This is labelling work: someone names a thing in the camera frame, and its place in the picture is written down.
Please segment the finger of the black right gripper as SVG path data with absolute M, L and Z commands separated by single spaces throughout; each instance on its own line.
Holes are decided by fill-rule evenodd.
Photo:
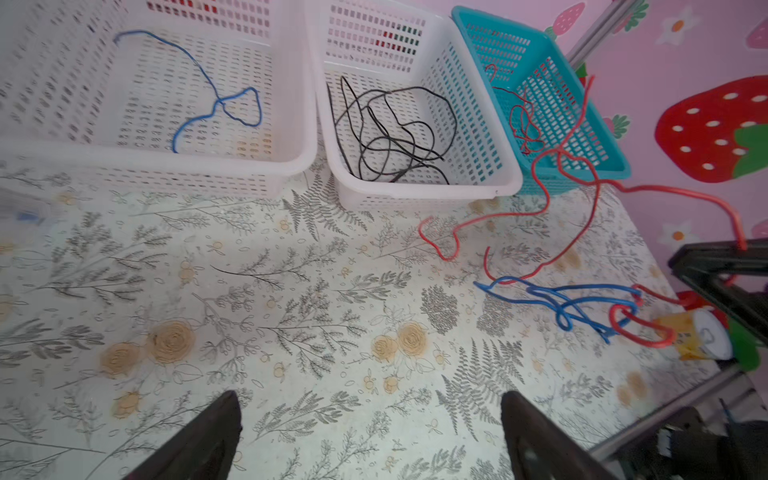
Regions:
M 767 276 L 767 241 L 749 240 L 682 246 L 667 262 L 672 274 L 762 342 L 767 341 L 767 294 L 749 292 L 727 279 Z

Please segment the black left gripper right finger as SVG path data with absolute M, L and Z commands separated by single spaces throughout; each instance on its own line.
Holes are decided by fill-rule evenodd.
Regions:
M 515 479 L 614 479 L 521 393 L 501 397 L 501 423 Z

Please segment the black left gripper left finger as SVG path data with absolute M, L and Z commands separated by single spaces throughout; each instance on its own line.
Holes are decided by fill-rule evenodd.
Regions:
M 227 479 L 241 421 L 238 396 L 227 390 L 125 479 Z

